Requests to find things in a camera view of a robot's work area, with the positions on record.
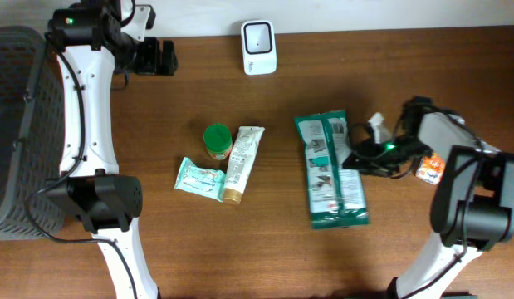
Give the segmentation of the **orange tissue pack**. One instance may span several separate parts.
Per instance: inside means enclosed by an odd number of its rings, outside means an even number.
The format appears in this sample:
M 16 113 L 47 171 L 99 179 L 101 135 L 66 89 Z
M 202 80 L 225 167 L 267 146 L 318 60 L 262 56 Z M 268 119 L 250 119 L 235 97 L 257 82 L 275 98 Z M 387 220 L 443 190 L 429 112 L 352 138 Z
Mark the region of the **orange tissue pack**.
M 426 183 L 437 185 L 441 181 L 445 162 L 433 152 L 430 156 L 424 156 L 419 161 L 419 166 L 415 170 L 415 176 Z

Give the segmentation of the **green 3M gloves package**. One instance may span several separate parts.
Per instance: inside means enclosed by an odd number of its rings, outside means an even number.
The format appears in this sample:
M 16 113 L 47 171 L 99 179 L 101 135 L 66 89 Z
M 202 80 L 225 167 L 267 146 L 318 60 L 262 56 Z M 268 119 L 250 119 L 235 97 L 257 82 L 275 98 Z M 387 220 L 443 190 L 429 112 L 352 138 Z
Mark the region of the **green 3M gloves package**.
M 370 223 L 360 173 L 345 169 L 351 155 L 343 110 L 295 118 L 306 161 L 311 227 L 347 228 Z

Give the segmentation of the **green lid jar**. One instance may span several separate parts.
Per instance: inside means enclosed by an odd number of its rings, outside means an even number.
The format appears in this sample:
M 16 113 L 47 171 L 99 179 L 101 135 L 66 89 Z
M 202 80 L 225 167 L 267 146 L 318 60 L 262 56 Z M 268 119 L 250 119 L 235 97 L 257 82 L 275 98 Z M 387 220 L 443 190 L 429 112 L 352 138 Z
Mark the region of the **green lid jar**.
M 226 159 L 233 148 L 230 129 L 220 123 L 214 123 L 205 129 L 203 141 L 208 154 L 215 160 Z

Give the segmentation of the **cream lotion tube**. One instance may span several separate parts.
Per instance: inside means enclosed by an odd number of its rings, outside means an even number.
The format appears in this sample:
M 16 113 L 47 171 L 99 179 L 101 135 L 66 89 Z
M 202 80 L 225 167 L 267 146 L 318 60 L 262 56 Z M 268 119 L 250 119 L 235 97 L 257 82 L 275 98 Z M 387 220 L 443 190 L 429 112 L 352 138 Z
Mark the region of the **cream lotion tube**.
M 229 156 L 222 201 L 239 205 L 247 187 L 264 127 L 241 126 Z

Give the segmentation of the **light blue wipes pack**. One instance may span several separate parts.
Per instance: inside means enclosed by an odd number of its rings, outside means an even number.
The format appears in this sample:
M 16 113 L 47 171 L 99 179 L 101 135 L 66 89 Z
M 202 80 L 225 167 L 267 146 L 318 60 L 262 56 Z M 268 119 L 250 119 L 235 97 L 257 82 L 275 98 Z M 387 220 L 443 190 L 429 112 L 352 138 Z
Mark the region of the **light blue wipes pack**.
M 174 184 L 175 189 L 222 202 L 226 174 L 219 169 L 204 169 L 184 157 Z

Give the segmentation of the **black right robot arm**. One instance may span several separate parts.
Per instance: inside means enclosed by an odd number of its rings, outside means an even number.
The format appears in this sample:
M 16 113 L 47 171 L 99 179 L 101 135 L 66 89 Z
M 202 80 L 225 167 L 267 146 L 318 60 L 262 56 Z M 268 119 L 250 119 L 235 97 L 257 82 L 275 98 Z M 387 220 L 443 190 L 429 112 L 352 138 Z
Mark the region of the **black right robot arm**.
M 416 141 L 445 168 L 430 208 L 432 232 L 387 298 L 440 298 L 473 260 L 514 235 L 514 154 L 501 152 L 445 110 L 426 112 Z

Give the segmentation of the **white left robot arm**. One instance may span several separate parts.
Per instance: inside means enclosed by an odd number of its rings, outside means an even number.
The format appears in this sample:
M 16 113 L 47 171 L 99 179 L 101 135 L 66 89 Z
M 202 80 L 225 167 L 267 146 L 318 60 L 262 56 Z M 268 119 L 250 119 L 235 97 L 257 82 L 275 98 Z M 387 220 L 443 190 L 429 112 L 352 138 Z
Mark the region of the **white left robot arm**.
M 81 222 L 99 246 L 119 298 L 159 298 L 140 241 L 143 192 L 120 174 L 111 126 L 114 75 L 172 76 L 174 44 L 147 37 L 156 12 L 135 1 L 79 1 L 57 9 L 46 38 L 64 88 L 65 138 L 59 178 L 46 196 Z

